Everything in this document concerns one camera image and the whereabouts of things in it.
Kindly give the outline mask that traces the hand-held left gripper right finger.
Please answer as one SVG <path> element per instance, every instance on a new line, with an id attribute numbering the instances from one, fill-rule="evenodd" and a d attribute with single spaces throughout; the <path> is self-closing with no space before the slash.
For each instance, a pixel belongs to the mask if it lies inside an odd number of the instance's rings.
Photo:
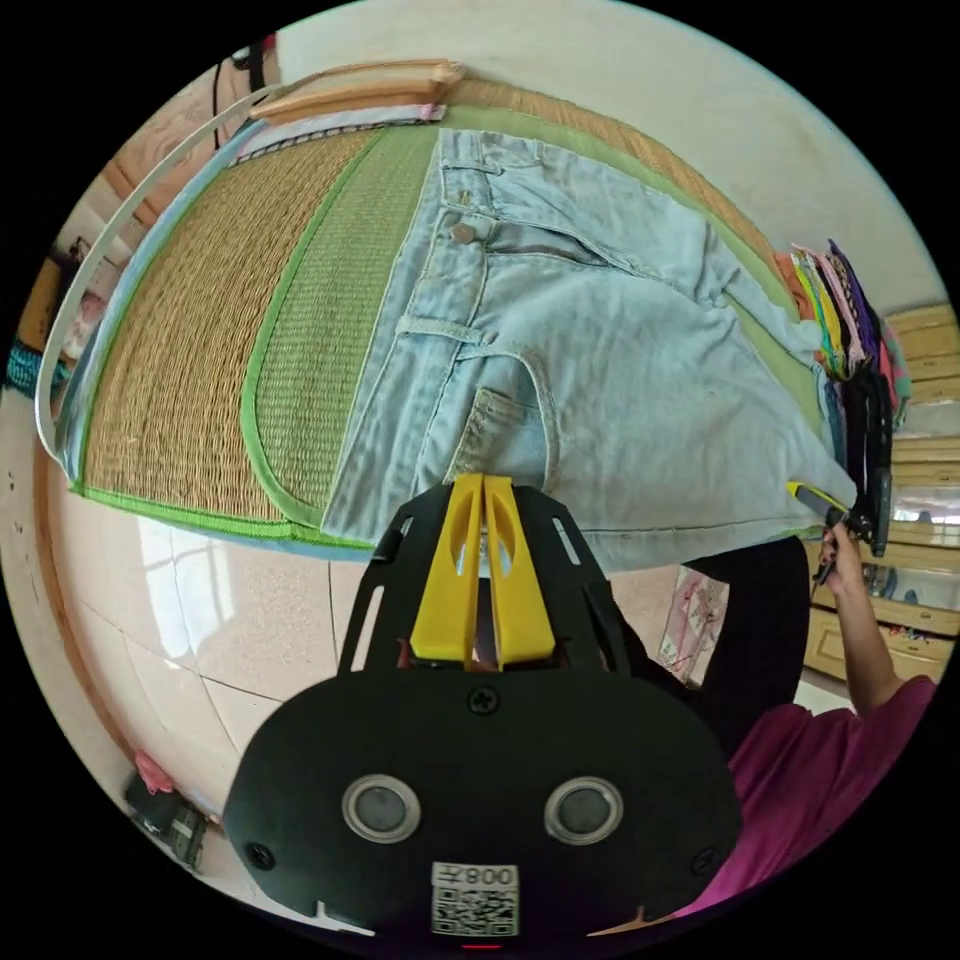
<path id="1" fill-rule="evenodd" d="M 550 660 L 555 639 L 512 482 L 485 478 L 490 597 L 499 669 Z"/>

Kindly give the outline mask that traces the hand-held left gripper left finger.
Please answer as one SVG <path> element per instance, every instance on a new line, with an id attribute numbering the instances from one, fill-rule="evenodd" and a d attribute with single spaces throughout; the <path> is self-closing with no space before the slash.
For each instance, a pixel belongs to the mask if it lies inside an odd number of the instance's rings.
<path id="1" fill-rule="evenodd" d="M 448 494 L 410 637 L 418 662 L 470 662 L 475 642 L 483 476 L 466 474 Z"/>

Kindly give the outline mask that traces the person's right hand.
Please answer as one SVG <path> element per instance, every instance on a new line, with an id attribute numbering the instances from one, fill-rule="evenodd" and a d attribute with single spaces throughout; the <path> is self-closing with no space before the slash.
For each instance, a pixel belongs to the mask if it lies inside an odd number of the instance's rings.
<path id="1" fill-rule="evenodd" d="M 837 603 L 866 596 L 859 544 L 846 521 L 824 530 L 813 589 L 825 586 Z"/>

